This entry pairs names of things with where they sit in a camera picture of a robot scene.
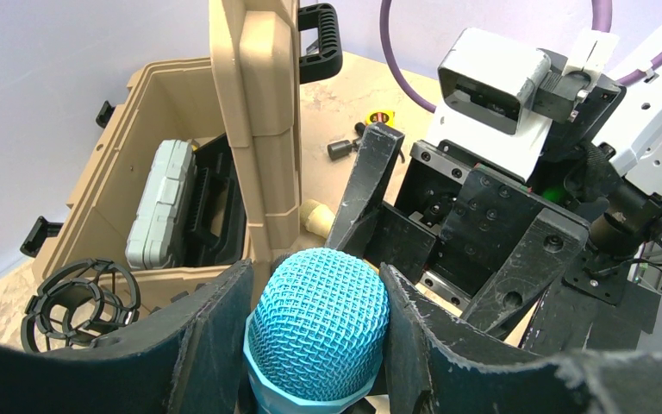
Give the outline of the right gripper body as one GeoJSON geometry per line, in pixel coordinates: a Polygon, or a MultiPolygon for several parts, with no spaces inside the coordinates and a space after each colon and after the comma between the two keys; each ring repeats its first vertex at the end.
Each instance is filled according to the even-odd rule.
{"type": "Polygon", "coordinates": [[[445,148],[416,148],[396,202],[382,202],[365,257],[414,282],[443,285],[443,296],[466,308],[543,209],[567,210],[445,148]]]}

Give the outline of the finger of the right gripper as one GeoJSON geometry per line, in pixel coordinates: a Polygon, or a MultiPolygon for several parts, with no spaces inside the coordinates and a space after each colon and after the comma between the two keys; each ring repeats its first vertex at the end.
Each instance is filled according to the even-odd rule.
{"type": "Polygon", "coordinates": [[[325,246],[363,257],[397,163],[404,133],[384,123],[366,127],[325,246]]]}
{"type": "Polygon", "coordinates": [[[461,317],[494,337],[506,337],[584,248],[590,223],[568,211],[543,209],[506,261],[461,317]]]}

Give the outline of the blue microphone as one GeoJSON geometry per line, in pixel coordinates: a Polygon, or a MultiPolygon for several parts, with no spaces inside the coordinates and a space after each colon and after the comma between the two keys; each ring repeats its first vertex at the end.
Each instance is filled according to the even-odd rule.
{"type": "Polygon", "coordinates": [[[332,248],[290,255],[246,320],[243,353],[259,413],[342,413],[372,389],[390,317],[386,287],[332,248]]]}

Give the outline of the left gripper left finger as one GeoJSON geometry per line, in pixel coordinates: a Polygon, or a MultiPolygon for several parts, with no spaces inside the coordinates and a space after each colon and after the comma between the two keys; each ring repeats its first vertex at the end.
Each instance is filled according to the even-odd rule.
{"type": "Polygon", "coordinates": [[[84,349],[0,346],[0,413],[248,413],[242,345],[253,265],[84,349]]]}

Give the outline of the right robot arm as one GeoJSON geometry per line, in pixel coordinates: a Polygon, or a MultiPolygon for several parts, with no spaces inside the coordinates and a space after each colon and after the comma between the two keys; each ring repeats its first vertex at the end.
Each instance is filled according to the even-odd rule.
{"type": "Polygon", "coordinates": [[[522,348],[662,348],[662,53],[604,65],[612,4],[568,55],[467,28],[438,68],[440,103],[384,201],[403,135],[382,122],[326,244],[389,263],[522,348]]]}

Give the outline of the cream microphone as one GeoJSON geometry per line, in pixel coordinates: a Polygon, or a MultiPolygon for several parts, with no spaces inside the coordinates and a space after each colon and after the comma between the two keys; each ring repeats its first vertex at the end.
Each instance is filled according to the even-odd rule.
{"type": "Polygon", "coordinates": [[[299,209],[300,223],[311,234],[327,239],[335,221],[335,213],[314,199],[304,201],[299,209]]]}

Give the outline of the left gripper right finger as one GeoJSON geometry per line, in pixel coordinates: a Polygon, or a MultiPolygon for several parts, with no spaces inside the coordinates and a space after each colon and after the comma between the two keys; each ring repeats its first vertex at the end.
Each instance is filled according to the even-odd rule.
{"type": "Polygon", "coordinates": [[[662,413],[662,352],[514,348],[382,265],[384,373],[394,413],[662,413]]]}

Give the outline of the black tripod shock mount stand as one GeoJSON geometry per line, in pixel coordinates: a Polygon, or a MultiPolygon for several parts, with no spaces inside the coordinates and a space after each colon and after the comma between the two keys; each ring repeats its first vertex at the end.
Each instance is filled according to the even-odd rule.
{"type": "Polygon", "coordinates": [[[48,276],[27,302],[21,324],[24,351],[88,348],[98,337],[135,322],[141,292],[134,275],[106,259],[82,259],[48,276]]]}

